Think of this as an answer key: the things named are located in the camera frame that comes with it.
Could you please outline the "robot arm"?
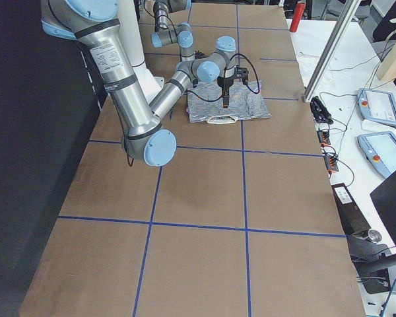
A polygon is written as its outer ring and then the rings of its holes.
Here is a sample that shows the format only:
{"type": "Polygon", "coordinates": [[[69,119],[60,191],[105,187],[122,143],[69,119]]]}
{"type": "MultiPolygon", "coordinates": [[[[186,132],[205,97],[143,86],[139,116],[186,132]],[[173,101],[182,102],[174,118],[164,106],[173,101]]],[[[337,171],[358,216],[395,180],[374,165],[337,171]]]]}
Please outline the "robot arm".
{"type": "Polygon", "coordinates": [[[151,41],[155,48],[171,44],[180,47],[180,61],[193,61],[195,59],[194,38],[191,27],[186,22],[174,25],[169,17],[170,13],[191,8],[191,1],[155,1],[153,5],[154,33],[151,41]]]}
{"type": "Polygon", "coordinates": [[[167,164],[176,152],[176,138],[162,127],[162,120],[189,85],[220,79],[222,88],[227,90],[232,84],[236,52],[232,37],[220,37],[212,54],[197,59],[188,23],[169,26],[169,14],[190,7],[190,1],[156,1],[153,5],[153,46],[175,43],[180,47],[180,62],[175,73],[161,84],[145,64],[136,2],[41,3],[44,32],[86,47],[115,104],[125,152],[149,166],[167,164]]]}

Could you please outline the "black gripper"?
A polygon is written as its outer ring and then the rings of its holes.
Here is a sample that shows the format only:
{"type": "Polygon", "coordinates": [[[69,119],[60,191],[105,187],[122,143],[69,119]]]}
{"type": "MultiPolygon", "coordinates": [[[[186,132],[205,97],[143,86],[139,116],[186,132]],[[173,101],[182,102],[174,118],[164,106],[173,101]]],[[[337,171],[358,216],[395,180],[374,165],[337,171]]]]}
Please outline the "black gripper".
{"type": "Polygon", "coordinates": [[[230,103],[230,87],[234,84],[234,76],[218,77],[217,85],[222,89],[222,107],[227,109],[230,103]]]}

